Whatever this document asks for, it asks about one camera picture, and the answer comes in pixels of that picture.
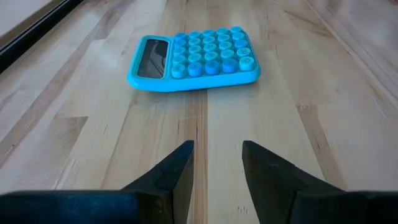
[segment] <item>calculator button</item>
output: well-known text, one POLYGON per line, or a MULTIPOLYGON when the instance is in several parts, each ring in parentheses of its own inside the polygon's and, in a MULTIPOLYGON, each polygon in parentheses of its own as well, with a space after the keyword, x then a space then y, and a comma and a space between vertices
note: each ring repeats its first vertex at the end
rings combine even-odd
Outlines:
POLYGON ((218 42, 229 41, 229 35, 223 34, 217 37, 218 42))
POLYGON ((194 53, 200 53, 201 52, 201 47, 198 45, 192 46, 188 49, 190 54, 194 54, 194 53))
POLYGON ((235 55, 233 50, 223 50, 221 51, 221 58, 222 59, 227 59, 227 58, 233 58, 235 55))
POLYGON ((172 67, 172 76, 174 78, 183 78, 186 74, 185 65, 176 64, 172 67))
POLYGON ((199 77, 201 76, 201 63, 193 62, 188 66, 188 73, 191 77, 199 77))
POLYGON ((205 30, 205 31, 203 31, 203 36, 204 37, 214 36, 214 34, 215 34, 214 30, 205 30))
POLYGON ((185 47, 186 44, 187 44, 187 41, 184 40, 184 39, 180 39, 180 40, 176 40, 174 42, 174 44, 175 44, 176 47, 185 47))
POLYGON ((215 41, 216 41, 216 39, 214 37, 205 37, 205 38, 203 38, 203 43, 204 44, 214 43, 215 41))
POLYGON ((185 47, 176 47, 174 49, 174 57, 177 55, 183 55, 183 54, 185 54, 186 51, 187 50, 185 50, 185 47))
POLYGON ((223 34, 227 34, 228 33, 228 29, 225 27, 221 27, 217 30, 217 35, 223 35, 223 34))
POLYGON ((200 38, 200 32, 192 31, 191 33, 189 33, 189 38, 200 38))
POLYGON ((223 72, 233 73, 238 69, 238 62, 235 59, 227 58, 223 60, 223 72))
POLYGON ((185 61, 186 59, 187 59, 187 58, 185 58, 184 55, 177 55, 177 56, 173 57, 173 65, 176 65, 176 64, 178 64, 178 63, 184 63, 184 61, 185 61))
POLYGON ((205 60, 217 60, 218 59, 218 53, 211 51, 211 52, 207 52, 205 53, 205 60))
POLYGON ((231 42, 225 41, 221 42, 218 47, 220 48, 220 50, 228 50, 232 49, 232 44, 231 42))
POLYGON ((210 60, 205 65, 205 71, 208 75, 220 74, 221 66, 216 60, 210 60))
POLYGON ((205 52, 215 51, 216 49, 217 49, 217 46, 215 44, 206 44, 203 47, 203 50, 205 50, 205 52))
POLYGON ((235 34, 233 34, 232 35, 232 39, 233 40, 241 40, 241 39, 243 39, 244 38, 244 34, 243 33, 235 33, 235 34))
POLYGON ((254 69, 254 59, 252 57, 243 57, 239 60, 239 68, 242 71, 251 71, 254 69))
POLYGON ((200 39, 199 38, 192 38, 188 41, 190 46, 194 46, 194 45, 199 45, 200 44, 200 39))
POLYGON ((188 57, 188 61, 189 61, 190 63, 193 63, 193 62, 200 62, 200 61, 201 61, 201 55, 198 54, 198 53, 191 54, 191 55, 189 55, 189 57, 188 57))
POLYGON ((237 32, 241 32, 242 31, 242 27, 240 26, 234 26, 231 28, 231 33, 235 34, 237 32))
POLYGON ((186 35, 185 33, 179 33, 179 34, 176 34, 176 35, 174 36, 174 39, 175 39, 175 40, 182 40, 182 39, 185 39, 186 36, 187 36, 187 35, 186 35))
POLYGON ((246 40, 237 40, 235 41, 235 47, 237 49, 241 48, 241 47, 247 47, 248 46, 248 42, 246 40))
POLYGON ((242 47, 236 51, 239 58, 250 55, 251 51, 247 47, 242 47))

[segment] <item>black edge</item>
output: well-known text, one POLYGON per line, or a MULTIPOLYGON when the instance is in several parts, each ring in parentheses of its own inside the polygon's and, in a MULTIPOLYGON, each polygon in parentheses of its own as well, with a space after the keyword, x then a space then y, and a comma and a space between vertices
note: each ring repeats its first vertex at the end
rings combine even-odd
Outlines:
POLYGON ((23 33, 19 34, 14 40, 2 46, 0 49, 0 73, 5 71, 82 1, 64 0, 23 33))

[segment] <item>black object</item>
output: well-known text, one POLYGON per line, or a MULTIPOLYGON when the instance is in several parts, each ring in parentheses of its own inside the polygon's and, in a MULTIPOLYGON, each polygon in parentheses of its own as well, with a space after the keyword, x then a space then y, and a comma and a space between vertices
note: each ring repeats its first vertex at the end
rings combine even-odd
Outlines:
POLYGON ((193 141, 121 190, 30 191, 0 196, 0 223, 187 222, 193 141))
POLYGON ((242 160, 261 224, 398 223, 397 192, 345 192, 252 141, 242 160))
POLYGON ((83 0, 64 0, 14 40, 0 49, 0 73, 14 63, 83 0))

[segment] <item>calculator display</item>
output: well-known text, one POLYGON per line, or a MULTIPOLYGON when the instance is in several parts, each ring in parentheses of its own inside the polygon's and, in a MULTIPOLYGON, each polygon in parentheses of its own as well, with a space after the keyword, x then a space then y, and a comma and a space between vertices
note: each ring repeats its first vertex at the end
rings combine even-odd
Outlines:
POLYGON ((138 68, 138 75, 140 77, 163 77, 168 46, 169 43, 164 40, 147 40, 138 68))

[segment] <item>blue calculator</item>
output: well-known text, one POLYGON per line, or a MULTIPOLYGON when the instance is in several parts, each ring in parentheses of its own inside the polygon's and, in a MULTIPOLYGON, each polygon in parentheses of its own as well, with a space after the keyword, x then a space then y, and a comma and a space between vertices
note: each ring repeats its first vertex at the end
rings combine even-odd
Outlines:
POLYGON ((127 80, 139 90, 171 92, 251 83, 260 73, 247 33, 232 27, 144 36, 127 80))

